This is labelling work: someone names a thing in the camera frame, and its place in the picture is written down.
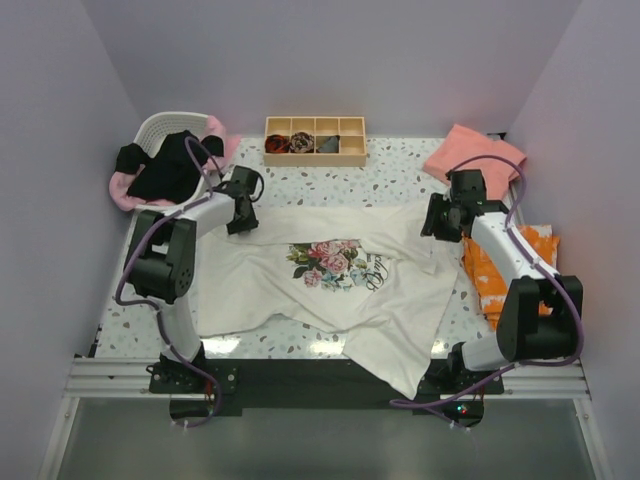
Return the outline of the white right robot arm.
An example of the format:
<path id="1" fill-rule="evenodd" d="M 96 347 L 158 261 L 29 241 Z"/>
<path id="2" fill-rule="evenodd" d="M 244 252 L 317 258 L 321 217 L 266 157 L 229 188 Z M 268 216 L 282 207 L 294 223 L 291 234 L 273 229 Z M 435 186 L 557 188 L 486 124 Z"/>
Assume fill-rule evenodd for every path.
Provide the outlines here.
<path id="1" fill-rule="evenodd" d="M 448 386 L 466 393 L 480 382 L 481 372 L 576 361 L 584 346 L 580 280 L 561 275 L 537 254 L 513 223 L 513 212 L 487 197 L 479 170 L 452 171 L 447 177 L 450 188 L 431 196 L 421 235 L 473 240 L 508 287 L 494 334 L 452 347 L 445 369 Z"/>

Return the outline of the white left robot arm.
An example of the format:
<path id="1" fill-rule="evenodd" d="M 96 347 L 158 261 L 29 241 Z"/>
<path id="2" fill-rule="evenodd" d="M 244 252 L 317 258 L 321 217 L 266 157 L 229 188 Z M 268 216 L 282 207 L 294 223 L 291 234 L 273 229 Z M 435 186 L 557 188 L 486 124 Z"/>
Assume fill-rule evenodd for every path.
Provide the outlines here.
<path id="1" fill-rule="evenodd" d="M 137 216 L 115 302 L 151 309 L 163 345 L 161 357 L 176 363 L 171 378 L 185 392 L 200 390 L 207 380 L 204 347 L 188 301 L 197 241 L 218 227 L 231 235 L 256 229 L 254 203 L 264 187 L 259 172 L 236 166 L 199 198 L 166 212 L 145 209 Z"/>

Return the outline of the white floral print t-shirt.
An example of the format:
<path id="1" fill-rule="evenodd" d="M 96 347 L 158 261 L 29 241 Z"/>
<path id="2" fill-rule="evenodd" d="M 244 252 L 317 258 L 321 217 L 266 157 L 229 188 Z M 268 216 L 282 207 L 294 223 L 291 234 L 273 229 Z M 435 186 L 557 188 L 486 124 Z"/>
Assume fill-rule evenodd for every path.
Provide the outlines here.
<path id="1" fill-rule="evenodd" d="M 458 269 L 421 233 L 426 205 L 262 207 L 257 229 L 216 228 L 197 244 L 203 338 L 283 315 L 344 333 L 344 354 L 414 398 Z"/>

